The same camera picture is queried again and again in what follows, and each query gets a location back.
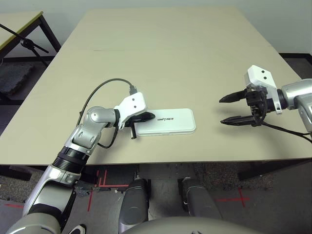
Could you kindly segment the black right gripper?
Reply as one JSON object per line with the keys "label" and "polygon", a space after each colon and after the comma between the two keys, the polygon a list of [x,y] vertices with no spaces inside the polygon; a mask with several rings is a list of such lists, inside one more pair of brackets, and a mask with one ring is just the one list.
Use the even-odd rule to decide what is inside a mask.
{"label": "black right gripper", "polygon": [[222,97],[219,102],[237,102],[245,99],[251,109],[251,116],[234,116],[221,120],[220,123],[231,126],[261,126],[268,110],[267,93],[264,90],[256,91],[244,89]]}

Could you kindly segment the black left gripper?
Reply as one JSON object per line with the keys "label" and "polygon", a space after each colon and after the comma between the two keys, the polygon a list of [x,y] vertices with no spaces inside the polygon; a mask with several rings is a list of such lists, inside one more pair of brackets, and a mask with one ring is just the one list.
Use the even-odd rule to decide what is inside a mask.
{"label": "black left gripper", "polygon": [[134,118],[134,117],[129,118],[125,122],[124,128],[130,128],[131,139],[136,139],[137,135],[136,135],[134,122],[147,122],[147,121],[152,120],[154,118],[155,118],[155,115],[153,113],[144,112],[140,115],[140,118]]}

